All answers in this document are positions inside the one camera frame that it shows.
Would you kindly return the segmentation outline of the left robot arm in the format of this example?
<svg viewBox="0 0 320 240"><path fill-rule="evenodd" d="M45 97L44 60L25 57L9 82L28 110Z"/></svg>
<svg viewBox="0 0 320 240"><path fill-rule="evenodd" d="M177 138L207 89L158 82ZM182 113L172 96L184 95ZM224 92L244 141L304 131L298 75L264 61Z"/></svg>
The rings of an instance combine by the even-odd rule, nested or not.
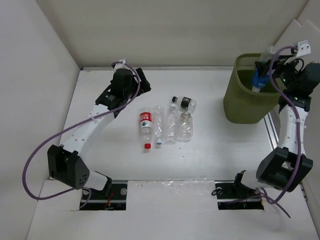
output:
<svg viewBox="0 0 320 240"><path fill-rule="evenodd" d="M90 170L85 156L103 129L116 119L124 105L151 90L141 68L132 72L118 68L110 85L95 100L88 115L89 122L81 124L60 146L52 145L47 151L48 170L51 178L79 190L91 189L100 198L107 198L112 191L112 179Z"/></svg>

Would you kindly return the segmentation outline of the black label small bottle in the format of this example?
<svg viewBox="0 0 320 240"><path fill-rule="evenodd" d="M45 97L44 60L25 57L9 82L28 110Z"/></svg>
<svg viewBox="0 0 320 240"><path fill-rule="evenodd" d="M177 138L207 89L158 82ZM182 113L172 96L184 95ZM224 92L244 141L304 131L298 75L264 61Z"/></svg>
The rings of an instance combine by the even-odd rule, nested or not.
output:
<svg viewBox="0 0 320 240"><path fill-rule="evenodd" d="M196 109L197 102L185 96L173 96L172 102L183 112L193 113Z"/></svg>

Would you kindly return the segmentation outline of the clear plastic jar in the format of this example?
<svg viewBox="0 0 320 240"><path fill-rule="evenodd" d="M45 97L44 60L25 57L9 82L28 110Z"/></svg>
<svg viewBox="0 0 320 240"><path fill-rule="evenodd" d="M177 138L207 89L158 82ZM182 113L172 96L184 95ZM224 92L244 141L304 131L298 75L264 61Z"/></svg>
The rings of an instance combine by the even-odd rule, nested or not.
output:
<svg viewBox="0 0 320 240"><path fill-rule="evenodd" d="M188 142L193 134L193 118L189 112L182 112L178 119L178 140Z"/></svg>

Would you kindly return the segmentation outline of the blue label plastic bottle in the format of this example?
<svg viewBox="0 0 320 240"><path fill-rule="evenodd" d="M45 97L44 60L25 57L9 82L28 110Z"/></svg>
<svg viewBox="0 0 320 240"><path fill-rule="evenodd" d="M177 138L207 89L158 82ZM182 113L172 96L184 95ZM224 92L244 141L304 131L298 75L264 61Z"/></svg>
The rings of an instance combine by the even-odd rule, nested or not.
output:
<svg viewBox="0 0 320 240"><path fill-rule="evenodd" d="M269 68L266 63L273 57L275 46L269 46L260 55L259 61L255 62L255 71L252 77L252 91L259 92L269 82Z"/></svg>

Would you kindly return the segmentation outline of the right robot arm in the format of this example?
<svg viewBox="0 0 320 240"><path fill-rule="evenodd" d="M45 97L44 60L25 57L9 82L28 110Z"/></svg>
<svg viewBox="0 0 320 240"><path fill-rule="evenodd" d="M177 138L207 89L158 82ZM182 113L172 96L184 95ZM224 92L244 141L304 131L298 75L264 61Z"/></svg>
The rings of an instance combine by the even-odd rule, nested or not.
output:
<svg viewBox="0 0 320 240"><path fill-rule="evenodd" d="M237 197L243 197L261 184L274 187L283 192L292 192L313 167L313 161L306 157L303 135L305 120L310 111L311 93L320 83L320 65L311 62L300 71L292 61L282 64L279 61L257 62L260 71L267 67L275 70L273 77L280 77L285 90L280 92L279 117L280 133L277 148L265 157L256 171L253 186L243 180L248 176L242 171L235 176L231 191Z"/></svg>

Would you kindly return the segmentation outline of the red label plastic bottle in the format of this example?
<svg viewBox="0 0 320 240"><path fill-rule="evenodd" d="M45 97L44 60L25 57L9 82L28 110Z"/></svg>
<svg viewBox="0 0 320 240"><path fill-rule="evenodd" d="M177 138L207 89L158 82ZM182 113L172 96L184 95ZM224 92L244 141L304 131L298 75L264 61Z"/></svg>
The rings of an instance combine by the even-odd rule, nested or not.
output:
<svg viewBox="0 0 320 240"><path fill-rule="evenodd" d="M152 111L149 107L143 107L139 114L140 138L145 150L152 147L153 120Z"/></svg>

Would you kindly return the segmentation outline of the clear bottle blue cap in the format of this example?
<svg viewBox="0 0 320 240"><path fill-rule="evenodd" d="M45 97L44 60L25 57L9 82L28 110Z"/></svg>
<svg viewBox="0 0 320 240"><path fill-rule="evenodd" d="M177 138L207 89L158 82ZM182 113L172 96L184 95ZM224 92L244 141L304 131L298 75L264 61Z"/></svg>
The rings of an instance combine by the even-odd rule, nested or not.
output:
<svg viewBox="0 0 320 240"><path fill-rule="evenodd" d="M153 117L153 130L156 145L160 146L164 142L164 121L165 121L165 109L163 106L155 106L152 109Z"/></svg>

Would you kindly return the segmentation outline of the clear bottle white cap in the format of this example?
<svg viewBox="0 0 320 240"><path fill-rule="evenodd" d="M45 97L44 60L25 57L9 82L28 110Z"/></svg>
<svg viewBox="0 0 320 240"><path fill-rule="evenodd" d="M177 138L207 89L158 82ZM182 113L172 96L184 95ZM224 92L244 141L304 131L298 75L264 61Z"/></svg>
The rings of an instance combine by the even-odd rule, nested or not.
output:
<svg viewBox="0 0 320 240"><path fill-rule="evenodd" d="M171 103L165 119L165 143L175 144L177 142L178 110L175 103Z"/></svg>

